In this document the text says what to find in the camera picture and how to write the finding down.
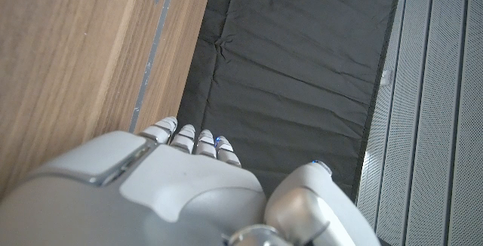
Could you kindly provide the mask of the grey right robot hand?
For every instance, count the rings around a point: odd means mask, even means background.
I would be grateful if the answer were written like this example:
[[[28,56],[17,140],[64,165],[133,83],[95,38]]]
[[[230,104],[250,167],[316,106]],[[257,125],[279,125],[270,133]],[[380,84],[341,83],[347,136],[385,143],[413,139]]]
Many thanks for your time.
[[[267,195],[225,137],[163,118],[43,164],[1,203],[3,245],[377,245],[321,161]]]

